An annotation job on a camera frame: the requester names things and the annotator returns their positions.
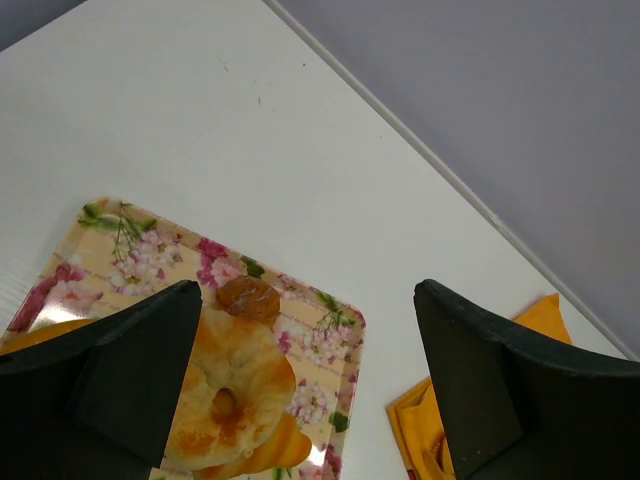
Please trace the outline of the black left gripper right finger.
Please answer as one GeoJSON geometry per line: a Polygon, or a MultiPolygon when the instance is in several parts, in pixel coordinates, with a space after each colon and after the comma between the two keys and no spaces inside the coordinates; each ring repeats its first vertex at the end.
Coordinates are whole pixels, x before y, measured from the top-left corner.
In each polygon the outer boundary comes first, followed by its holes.
{"type": "Polygon", "coordinates": [[[639,365],[425,280],[414,305],[459,479],[635,479],[639,365]]]}

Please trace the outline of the golden croissant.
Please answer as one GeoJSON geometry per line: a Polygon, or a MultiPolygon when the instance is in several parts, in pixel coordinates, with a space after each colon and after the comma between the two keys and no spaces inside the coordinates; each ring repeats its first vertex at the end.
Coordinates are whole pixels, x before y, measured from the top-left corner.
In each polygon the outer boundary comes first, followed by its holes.
{"type": "Polygon", "coordinates": [[[272,468],[292,468],[302,463],[311,452],[312,442],[297,424],[296,418],[284,413],[269,439],[249,457],[195,471],[195,479],[231,479],[243,474],[260,473],[272,468]]]}

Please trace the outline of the brown small pastry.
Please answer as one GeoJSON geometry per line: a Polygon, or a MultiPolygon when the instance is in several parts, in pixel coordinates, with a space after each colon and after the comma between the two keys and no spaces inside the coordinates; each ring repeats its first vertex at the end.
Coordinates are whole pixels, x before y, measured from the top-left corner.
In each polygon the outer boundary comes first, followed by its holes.
{"type": "Polygon", "coordinates": [[[272,325],[280,315],[280,295],[268,283],[248,275],[216,290],[216,305],[230,315],[272,325]]]}

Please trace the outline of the floral rectangular tray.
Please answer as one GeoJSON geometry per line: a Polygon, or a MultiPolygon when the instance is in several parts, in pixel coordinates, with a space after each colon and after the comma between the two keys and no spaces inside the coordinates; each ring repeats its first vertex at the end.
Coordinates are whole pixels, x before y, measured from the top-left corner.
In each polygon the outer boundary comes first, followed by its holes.
{"type": "Polygon", "coordinates": [[[312,442],[292,468],[231,479],[337,479],[358,380],[365,321],[354,307],[244,254],[130,203],[86,204],[2,333],[3,345],[56,323],[98,319],[183,280],[198,282],[204,304],[216,290],[248,275],[280,295],[272,325],[296,377],[285,413],[312,442]]]}

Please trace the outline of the orange cloth napkin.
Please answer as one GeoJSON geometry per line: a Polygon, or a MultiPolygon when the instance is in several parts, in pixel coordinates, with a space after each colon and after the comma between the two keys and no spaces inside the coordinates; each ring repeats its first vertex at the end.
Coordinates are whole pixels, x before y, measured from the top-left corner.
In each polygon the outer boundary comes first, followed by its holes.
{"type": "MultiPolygon", "coordinates": [[[[538,300],[514,322],[565,344],[572,343],[557,293],[538,300]]],[[[391,403],[387,415],[409,478],[453,479],[440,473],[432,455],[437,438],[445,432],[430,378],[391,403]]]]}

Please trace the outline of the round bagel bread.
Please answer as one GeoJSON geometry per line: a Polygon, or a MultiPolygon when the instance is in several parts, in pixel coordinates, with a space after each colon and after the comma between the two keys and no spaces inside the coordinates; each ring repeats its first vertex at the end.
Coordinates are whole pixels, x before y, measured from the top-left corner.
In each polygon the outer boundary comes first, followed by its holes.
{"type": "Polygon", "coordinates": [[[293,368],[269,327],[203,310],[165,456],[192,471],[251,456],[275,430],[295,388],[293,368]]]}

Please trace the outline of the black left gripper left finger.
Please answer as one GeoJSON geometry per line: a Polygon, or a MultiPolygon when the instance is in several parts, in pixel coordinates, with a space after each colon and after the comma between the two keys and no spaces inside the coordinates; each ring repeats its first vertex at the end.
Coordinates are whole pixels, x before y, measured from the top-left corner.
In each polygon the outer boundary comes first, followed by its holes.
{"type": "Polygon", "coordinates": [[[4,479],[146,479],[160,466],[202,307],[183,280],[1,357],[4,479]]]}

